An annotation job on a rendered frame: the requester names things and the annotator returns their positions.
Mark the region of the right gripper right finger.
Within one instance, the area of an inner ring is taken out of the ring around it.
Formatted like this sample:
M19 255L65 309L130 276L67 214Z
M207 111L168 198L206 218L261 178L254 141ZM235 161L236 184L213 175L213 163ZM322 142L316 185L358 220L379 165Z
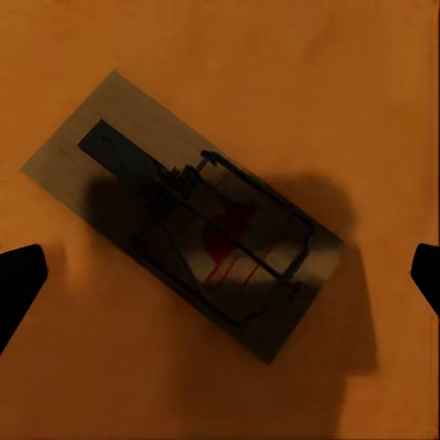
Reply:
M420 244L412 261L411 276L440 318L440 247Z

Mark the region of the mousetrap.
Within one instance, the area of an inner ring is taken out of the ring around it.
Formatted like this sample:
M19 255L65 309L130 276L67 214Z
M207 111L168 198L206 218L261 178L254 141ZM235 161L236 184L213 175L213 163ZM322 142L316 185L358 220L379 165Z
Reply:
M116 71L21 171L268 365L350 248Z

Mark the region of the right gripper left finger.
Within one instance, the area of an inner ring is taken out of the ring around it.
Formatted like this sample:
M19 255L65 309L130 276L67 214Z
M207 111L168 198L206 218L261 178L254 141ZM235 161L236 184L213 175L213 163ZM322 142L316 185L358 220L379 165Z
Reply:
M0 254L0 354L47 278L39 244Z

